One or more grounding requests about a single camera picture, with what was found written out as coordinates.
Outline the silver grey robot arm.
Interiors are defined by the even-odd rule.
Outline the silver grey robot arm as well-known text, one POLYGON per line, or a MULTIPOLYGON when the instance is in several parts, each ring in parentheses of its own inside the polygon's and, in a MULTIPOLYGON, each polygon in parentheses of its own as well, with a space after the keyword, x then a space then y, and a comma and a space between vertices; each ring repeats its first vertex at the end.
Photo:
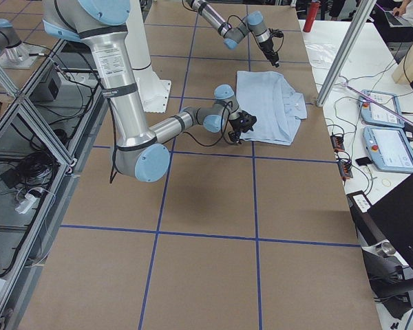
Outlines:
POLYGON ((252 130, 257 118, 242 110, 229 85, 220 85, 211 107, 187 107, 149 126, 140 97, 146 84, 134 76, 125 44, 134 21, 143 23, 137 1, 43 2, 45 31, 84 43, 92 53, 118 132, 112 168, 141 182, 155 182, 166 174, 171 160, 165 142, 195 125, 224 134, 230 124, 230 142, 236 144, 242 133, 252 130))
POLYGON ((274 49, 274 38, 283 38, 281 30, 268 28, 260 11, 255 11, 243 19, 237 16, 239 25, 229 23, 231 16, 225 20, 208 2, 204 0, 182 1, 182 6, 203 17, 224 39, 224 44, 234 50, 249 34, 253 35, 258 48, 273 67, 279 67, 279 50, 274 49))

